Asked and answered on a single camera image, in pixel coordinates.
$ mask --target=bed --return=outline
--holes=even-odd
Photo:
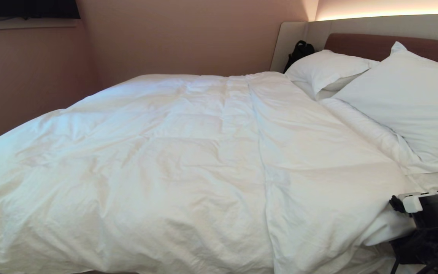
[[[436,40],[326,49],[395,41],[438,61]],[[344,107],[281,73],[148,75],[25,123],[0,137],[0,272],[382,271],[414,228],[388,200],[420,189]]]

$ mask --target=pink wall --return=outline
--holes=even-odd
[[[0,135],[100,89],[82,24],[0,30]]]
[[[318,0],[318,2],[317,21],[389,15],[438,14],[438,0]]]
[[[315,21],[315,16],[317,15],[317,7],[319,5],[319,0],[301,0],[304,4],[305,12],[309,22]]]
[[[148,73],[267,71],[281,23],[308,19],[302,0],[79,0],[79,7],[106,87]]]

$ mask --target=television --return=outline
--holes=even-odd
[[[0,0],[0,17],[80,19],[76,0]]]

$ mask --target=headboard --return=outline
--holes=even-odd
[[[438,40],[352,33],[331,33],[325,49],[335,53],[383,61],[398,41],[410,52],[438,62]]]
[[[283,72],[285,65],[287,64],[288,54],[290,54],[295,47],[295,43],[299,40],[304,40],[309,44],[312,44],[316,50],[323,50],[325,42],[331,33],[357,33],[366,35],[381,35],[386,40],[380,38],[366,39],[355,38],[355,40],[337,40],[335,43],[339,45],[347,45],[349,50],[357,48],[354,55],[366,54],[369,51],[369,57],[371,54],[375,54],[373,59],[381,60],[383,57],[388,57],[391,46],[395,43],[395,40],[389,39],[389,36],[397,37],[412,37],[421,38],[420,40],[403,40],[397,38],[408,49],[416,54],[427,57],[429,59],[436,59],[438,61],[438,41],[429,42],[428,39],[438,40],[438,14],[423,14],[423,15],[401,15],[401,16],[382,16],[382,17],[368,17],[368,18],[353,18],[353,19],[340,19],[330,21],[314,21],[308,22],[289,22],[289,27],[280,28],[278,33],[278,42],[276,44],[275,54],[271,66],[272,71]],[[359,44],[355,42],[363,42],[362,45],[367,45],[370,48],[359,48]]]

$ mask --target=camera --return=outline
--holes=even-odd
[[[426,265],[418,274],[438,273],[438,191],[393,196],[390,204],[412,217],[417,226],[412,234],[390,241],[396,255],[391,274],[399,264]]]

